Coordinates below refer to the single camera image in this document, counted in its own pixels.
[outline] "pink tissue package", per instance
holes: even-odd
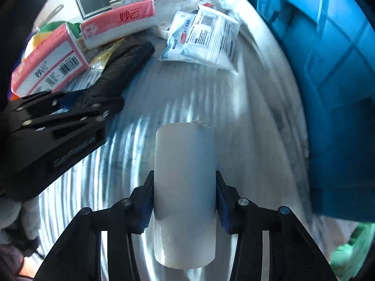
[[[78,41],[65,23],[58,27],[12,73],[12,92],[20,97],[59,91],[88,67]]]
[[[96,48],[157,23],[153,0],[145,0],[109,10],[82,23],[86,47]]]

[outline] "blue storage bin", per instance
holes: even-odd
[[[375,222],[375,33],[354,0],[249,0],[281,44],[309,130],[318,214]]]

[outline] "green object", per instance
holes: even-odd
[[[349,242],[340,246],[333,254],[331,267],[341,281],[348,281],[362,268],[372,245],[375,224],[359,223]]]
[[[56,28],[58,28],[59,26],[63,25],[66,21],[56,21],[56,22],[51,22],[51,23],[48,23],[46,24],[45,26],[43,26],[40,31],[41,32],[53,32]],[[79,34],[81,33],[81,29],[80,29],[80,23],[70,23],[70,22],[66,22],[68,23],[68,26],[70,28],[70,30],[72,31],[74,37],[76,37],[77,39],[79,38]]]

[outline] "wet wipes package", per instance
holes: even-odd
[[[197,63],[233,70],[231,61],[239,29],[236,20],[200,5],[181,55]]]
[[[182,48],[193,26],[194,19],[195,14],[183,11],[176,12],[169,29],[167,47],[163,51],[160,60],[194,62],[190,60],[190,58],[181,55]]]

